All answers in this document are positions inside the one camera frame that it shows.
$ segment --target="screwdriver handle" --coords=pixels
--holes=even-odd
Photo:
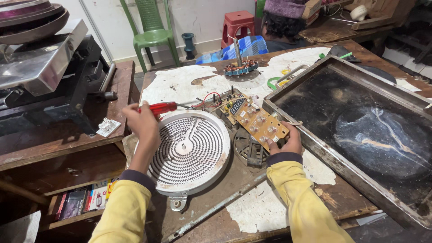
[[[167,112],[173,112],[177,110],[177,104],[175,102],[162,102],[150,105],[150,110],[155,116]],[[138,107],[138,113],[141,113],[141,107]]]

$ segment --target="yellow sleeve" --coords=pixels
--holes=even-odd
[[[314,183],[306,178],[302,164],[296,161],[273,163],[267,168],[267,177],[288,205],[293,243],[354,242],[313,192]]]
[[[89,243],[141,243],[150,198],[150,191],[140,183],[119,180]]]

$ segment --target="purple cap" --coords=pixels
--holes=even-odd
[[[264,5],[264,11],[269,13],[300,19],[305,11],[305,3],[309,0],[267,0]]]

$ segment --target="wire connector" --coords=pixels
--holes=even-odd
[[[119,123],[118,121],[110,120],[105,117],[104,121],[101,124],[99,124],[99,130],[96,133],[104,137],[108,137],[118,127],[120,127],[120,125],[121,123]]]

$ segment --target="dark cuff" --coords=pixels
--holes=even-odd
[[[300,164],[303,164],[303,158],[300,154],[294,153],[294,152],[280,152],[276,153],[274,155],[270,155],[267,158],[267,164],[269,166],[274,165],[276,163],[282,162],[282,161],[295,161],[299,162]]]
[[[144,175],[139,171],[133,169],[125,170],[121,175],[119,180],[130,180],[137,182],[147,188],[150,193],[153,193],[156,188],[156,184],[148,175]]]

